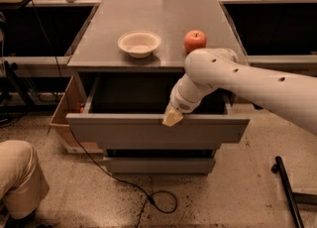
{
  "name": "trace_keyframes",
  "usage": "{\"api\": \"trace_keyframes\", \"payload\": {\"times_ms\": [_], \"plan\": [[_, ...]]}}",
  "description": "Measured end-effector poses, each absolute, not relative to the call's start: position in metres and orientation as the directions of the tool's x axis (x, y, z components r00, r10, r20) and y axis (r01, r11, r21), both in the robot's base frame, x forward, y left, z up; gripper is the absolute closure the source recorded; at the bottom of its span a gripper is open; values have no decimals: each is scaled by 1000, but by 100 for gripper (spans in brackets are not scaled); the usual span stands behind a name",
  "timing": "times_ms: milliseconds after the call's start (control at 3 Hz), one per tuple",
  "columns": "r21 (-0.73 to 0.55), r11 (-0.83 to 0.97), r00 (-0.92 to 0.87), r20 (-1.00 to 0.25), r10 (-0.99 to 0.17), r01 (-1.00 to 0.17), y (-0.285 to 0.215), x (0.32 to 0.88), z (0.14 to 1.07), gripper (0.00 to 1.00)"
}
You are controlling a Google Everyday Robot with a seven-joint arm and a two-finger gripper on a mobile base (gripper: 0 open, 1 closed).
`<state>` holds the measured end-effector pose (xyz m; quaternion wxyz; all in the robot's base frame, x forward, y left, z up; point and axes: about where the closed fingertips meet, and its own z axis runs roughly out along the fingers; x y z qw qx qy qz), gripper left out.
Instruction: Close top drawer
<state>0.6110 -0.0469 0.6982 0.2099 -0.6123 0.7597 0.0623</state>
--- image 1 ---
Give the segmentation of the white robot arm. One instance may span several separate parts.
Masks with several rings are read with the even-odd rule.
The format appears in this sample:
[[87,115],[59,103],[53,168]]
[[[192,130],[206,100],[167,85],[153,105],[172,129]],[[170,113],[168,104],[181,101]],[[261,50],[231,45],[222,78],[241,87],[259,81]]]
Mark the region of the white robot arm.
[[162,123],[173,126],[208,94],[221,88],[317,134],[317,78],[242,65],[230,49],[198,49],[184,61]]

